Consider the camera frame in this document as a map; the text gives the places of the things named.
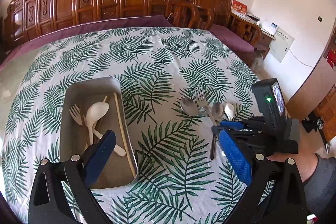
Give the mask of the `right forearm grey sleeve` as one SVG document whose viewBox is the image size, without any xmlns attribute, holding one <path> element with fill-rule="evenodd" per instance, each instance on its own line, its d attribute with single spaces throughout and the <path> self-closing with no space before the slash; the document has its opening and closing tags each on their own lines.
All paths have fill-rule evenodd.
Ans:
<svg viewBox="0 0 336 224">
<path fill-rule="evenodd" d="M 307 209 L 320 220 L 327 220 L 335 213 L 335 157 L 318 163 L 312 176 L 303 183 Z"/>
</svg>

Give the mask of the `person's right hand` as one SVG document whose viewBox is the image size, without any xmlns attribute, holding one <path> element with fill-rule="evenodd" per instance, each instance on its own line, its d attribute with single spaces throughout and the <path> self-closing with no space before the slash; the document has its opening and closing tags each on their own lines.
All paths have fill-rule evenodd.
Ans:
<svg viewBox="0 0 336 224">
<path fill-rule="evenodd" d="M 302 182 L 308 180 L 317 168 L 318 156 L 308 149 L 304 141 L 301 141 L 298 145 L 298 153 L 287 154 L 276 152 L 272 156 L 267 157 L 268 160 L 278 162 L 285 162 L 288 158 L 295 161 Z"/>
</svg>

